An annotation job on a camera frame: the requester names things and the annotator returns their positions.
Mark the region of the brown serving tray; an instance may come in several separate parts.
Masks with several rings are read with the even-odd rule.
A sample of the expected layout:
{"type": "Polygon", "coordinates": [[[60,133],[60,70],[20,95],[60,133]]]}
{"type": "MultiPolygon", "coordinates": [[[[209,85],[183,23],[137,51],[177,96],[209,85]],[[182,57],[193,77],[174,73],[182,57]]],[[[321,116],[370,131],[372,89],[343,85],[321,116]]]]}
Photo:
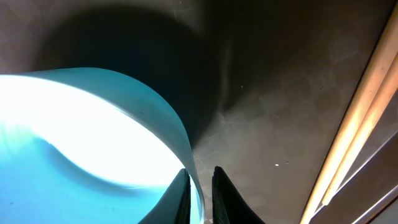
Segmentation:
{"type": "Polygon", "coordinates": [[[99,67],[178,113],[211,223],[221,166],[298,223],[396,1],[1,1],[1,72],[99,67]]]}

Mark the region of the wooden chopstick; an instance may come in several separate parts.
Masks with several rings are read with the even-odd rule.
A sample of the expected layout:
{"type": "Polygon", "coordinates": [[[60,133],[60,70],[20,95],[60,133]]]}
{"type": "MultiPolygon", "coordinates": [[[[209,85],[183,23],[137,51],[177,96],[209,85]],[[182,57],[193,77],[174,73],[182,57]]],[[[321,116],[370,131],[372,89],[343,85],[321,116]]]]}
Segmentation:
{"type": "Polygon", "coordinates": [[[322,205],[323,196],[396,55],[397,6],[394,6],[323,163],[300,224],[310,223],[318,206],[322,205]]]}
{"type": "Polygon", "coordinates": [[[342,183],[344,177],[347,175],[350,167],[362,150],[368,137],[380,120],[384,110],[389,104],[391,98],[397,90],[397,55],[394,57],[388,72],[379,87],[376,96],[374,97],[361,125],[359,126],[354,138],[346,151],[327,191],[325,192],[322,205],[328,205],[338,187],[342,183]]]}

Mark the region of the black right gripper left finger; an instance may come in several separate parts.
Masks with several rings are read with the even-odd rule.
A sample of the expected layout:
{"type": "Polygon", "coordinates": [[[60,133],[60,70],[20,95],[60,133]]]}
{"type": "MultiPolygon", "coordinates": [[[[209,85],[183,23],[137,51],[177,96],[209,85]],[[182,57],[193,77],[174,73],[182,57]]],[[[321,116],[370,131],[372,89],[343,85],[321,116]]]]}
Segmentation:
{"type": "Polygon", "coordinates": [[[190,176],[186,169],[181,169],[139,224],[189,224],[190,209],[190,176]]]}

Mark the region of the light blue bowl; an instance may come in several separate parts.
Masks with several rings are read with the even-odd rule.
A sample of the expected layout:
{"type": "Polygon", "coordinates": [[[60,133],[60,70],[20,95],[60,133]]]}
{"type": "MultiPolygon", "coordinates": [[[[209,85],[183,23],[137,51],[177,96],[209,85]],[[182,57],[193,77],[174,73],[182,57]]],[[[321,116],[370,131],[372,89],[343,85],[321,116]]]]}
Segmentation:
{"type": "Polygon", "coordinates": [[[100,68],[1,75],[1,222],[139,223],[175,176],[205,203],[182,120],[156,91],[100,68]]]}

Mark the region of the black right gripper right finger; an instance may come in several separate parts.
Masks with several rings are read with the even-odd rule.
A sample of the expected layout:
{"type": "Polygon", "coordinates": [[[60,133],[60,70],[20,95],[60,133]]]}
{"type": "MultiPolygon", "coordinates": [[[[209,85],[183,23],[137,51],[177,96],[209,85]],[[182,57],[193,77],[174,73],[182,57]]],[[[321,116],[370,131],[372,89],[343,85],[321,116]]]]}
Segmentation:
{"type": "Polygon", "coordinates": [[[212,205],[213,224],[265,224],[220,166],[215,167],[212,177],[212,205]]]}

